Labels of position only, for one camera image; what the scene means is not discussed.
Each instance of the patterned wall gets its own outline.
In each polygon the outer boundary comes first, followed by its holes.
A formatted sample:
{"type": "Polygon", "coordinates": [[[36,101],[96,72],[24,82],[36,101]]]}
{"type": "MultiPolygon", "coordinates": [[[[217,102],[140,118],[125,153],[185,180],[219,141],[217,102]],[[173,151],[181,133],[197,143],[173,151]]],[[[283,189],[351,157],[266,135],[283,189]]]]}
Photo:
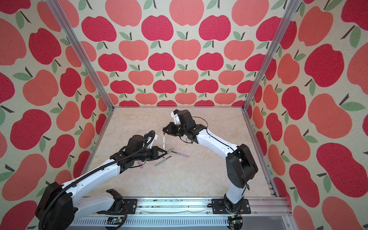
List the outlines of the patterned wall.
{"type": "Polygon", "coordinates": [[[364,0],[302,2],[295,41],[248,108],[300,230],[368,228],[367,12],[364,0]]]}
{"type": "Polygon", "coordinates": [[[287,1],[73,4],[76,35],[97,50],[92,64],[116,106],[241,106],[287,1]]]}
{"type": "Polygon", "coordinates": [[[0,1],[0,31],[0,229],[24,230],[49,183],[81,174],[108,111],[45,1],[0,1]]]}

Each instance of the beige work surface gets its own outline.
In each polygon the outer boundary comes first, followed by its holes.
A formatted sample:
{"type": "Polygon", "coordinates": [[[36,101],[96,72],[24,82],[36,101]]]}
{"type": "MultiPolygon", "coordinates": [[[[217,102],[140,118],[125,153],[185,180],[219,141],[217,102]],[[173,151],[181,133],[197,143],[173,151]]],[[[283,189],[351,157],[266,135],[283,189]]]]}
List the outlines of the beige work surface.
{"type": "MultiPolygon", "coordinates": [[[[129,138],[135,134],[144,135],[154,130],[158,139],[153,145],[162,148],[162,128],[173,121],[170,113],[174,110],[174,107],[116,108],[89,170],[127,145],[129,138]]],[[[206,119],[208,129],[215,135],[233,144],[248,145],[259,170],[250,182],[250,191],[246,190],[244,196],[270,197],[241,109],[192,107],[188,110],[192,116],[206,119]]],[[[197,124],[206,125],[202,119],[193,119],[197,124]]],[[[230,181],[226,174],[226,163],[220,156],[200,144],[186,145],[179,137],[165,135],[165,150],[170,148],[190,157],[170,153],[166,157],[172,157],[157,167],[155,164],[161,159],[146,162],[142,169],[128,169],[101,184],[88,196],[98,195],[112,188],[124,197],[221,197],[227,192],[230,181]]]]}

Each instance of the black mounting plate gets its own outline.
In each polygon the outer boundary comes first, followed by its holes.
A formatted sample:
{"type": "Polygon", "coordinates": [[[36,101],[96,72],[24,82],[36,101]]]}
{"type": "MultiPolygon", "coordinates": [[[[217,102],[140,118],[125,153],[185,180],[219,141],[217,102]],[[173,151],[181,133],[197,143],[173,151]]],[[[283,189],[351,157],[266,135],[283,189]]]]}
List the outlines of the black mounting plate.
{"type": "MultiPolygon", "coordinates": [[[[229,214],[225,210],[224,200],[225,199],[212,199],[212,204],[223,206],[223,208],[219,208],[217,206],[212,205],[212,212],[214,214],[229,214]]],[[[242,206],[242,209],[241,209],[242,214],[251,214],[251,208],[250,208],[250,206],[247,207],[247,205],[249,206],[249,201],[247,199],[243,199],[243,203],[241,205],[242,206]]]]}
{"type": "Polygon", "coordinates": [[[135,214],[135,209],[137,208],[137,199],[124,199],[124,205],[128,208],[128,214],[135,214]]]}

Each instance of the apple stem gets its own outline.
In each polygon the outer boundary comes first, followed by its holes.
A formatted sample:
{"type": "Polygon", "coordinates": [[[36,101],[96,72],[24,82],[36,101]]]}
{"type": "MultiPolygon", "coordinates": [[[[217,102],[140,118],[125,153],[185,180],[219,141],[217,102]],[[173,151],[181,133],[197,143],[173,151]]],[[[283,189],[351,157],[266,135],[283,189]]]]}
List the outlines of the apple stem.
{"type": "Polygon", "coordinates": [[[347,99],[349,98],[349,94],[347,94],[344,99],[339,103],[339,105],[342,105],[347,99]]]}
{"type": "Polygon", "coordinates": [[[298,49],[297,53],[295,54],[294,59],[297,57],[298,53],[299,53],[299,49],[298,49]]]}
{"type": "Polygon", "coordinates": [[[30,75],[31,78],[33,78],[32,74],[30,73],[30,71],[27,69],[27,66],[25,67],[25,70],[27,71],[27,73],[30,75]]]}
{"type": "Polygon", "coordinates": [[[323,177],[323,176],[325,176],[325,175],[327,175],[327,173],[317,174],[317,176],[319,176],[319,177],[323,177]]]}
{"type": "Polygon", "coordinates": [[[93,9],[92,9],[92,7],[91,7],[91,5],[89,4],[88,0],[86,0],[86,2],[87,2],[87,4],[88,4],[88,7],[89,7],[91,10],[93,10],[93,9]]]}
{"type": "Polygon", "coordinates": [[[307,131],[303,134],[303,137],[305,137],[305,135],[307,135],[307,133],[309,133],[309,129],[307,129],[307,131]]]}
{"type": "Polygon", "coordinates": [[[301,7],[301,4],[302,4],[302,3],[303,3],[303,2],[301,2],[301,3],[300,3],[300,5],[299,5],[299,7],[297,8],[297,10],[295,11],[295,13],[296,13],[296,12],[298,12],[298,10],[299,10],[299,8],[301,7]]]}
{"type": "Polygon", "coordinates": [[[14,169],[12,169],[11,167],[9,167],[9,165],[7,165],[7,164],[5,164],[5,168],[6,168],[7,170],[9,170],[9,171],[15,172],[15,170],[14,170],[14,169]]]}
{"type": "Polygon", "coordinates": [[[23,12],[22,11],[20,11],[20,13],[23,15],[23,17],[27,20],[27,22],[29,22],[29,23],[31,23],[29,20],[28,20],[28,18],[23,14],[23,12]]]}
{"type": "Polygon", "coordinates": [[[55,59],[55,61],[56,61],[57,65],[61,67],[60,63],[56,59],[55,59]]]}
{"type": "Polygon", "coordinates": [[[308,86],[309,85],[309,83],[311,83],[311,81],[312,81],[313,79],[310,79],[304,86],[308,86]]]}
{"type": "Polygon", "coordinates": [[[348,36],[348,34],[354,29],[354,27],[355,27],[355,25],[353,25],[351,28],[350,28],[350,30],[341,38],[341,39],[344,39],[344,38],[346,38],[346,36],[348,36]]]}
{"type": "Polygon", "coordinates": [[[326,9],[326,7],[327,7],[327,5],[328,5],[328,3],[330,2],[330,0],[328,0],[327,1],[327,3],[326,3],[326,5],[325,5],[325,7],[323,8],[323,10],[325,10],[326,9]]]}
{"type": "Polygon", "coordinates": [[[8,109],[8,108],[6,108],[5,106],[0,106],[1,108],[3,108],[3,109],[5,109],[6,111],[8,111],[8,113],[14,113],[14,111],[12,111],[12,110],[10,110],[10,109],[8,109]]]}

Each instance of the green pen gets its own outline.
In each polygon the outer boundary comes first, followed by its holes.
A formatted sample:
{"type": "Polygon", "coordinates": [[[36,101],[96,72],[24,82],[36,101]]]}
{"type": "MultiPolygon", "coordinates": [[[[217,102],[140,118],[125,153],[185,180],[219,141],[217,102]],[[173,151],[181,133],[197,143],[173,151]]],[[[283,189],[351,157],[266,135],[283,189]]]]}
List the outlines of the green pen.
{"type": "Polygon", "coordinates": [[[166,159],[163,159],[162,161],[160,161],[159,163],[155,164],[155,166],[159,165],[159,164],[162,164],[163,162],[165,162],[167,159],[169,159],[170,157],[166,158],[166,159]]]}

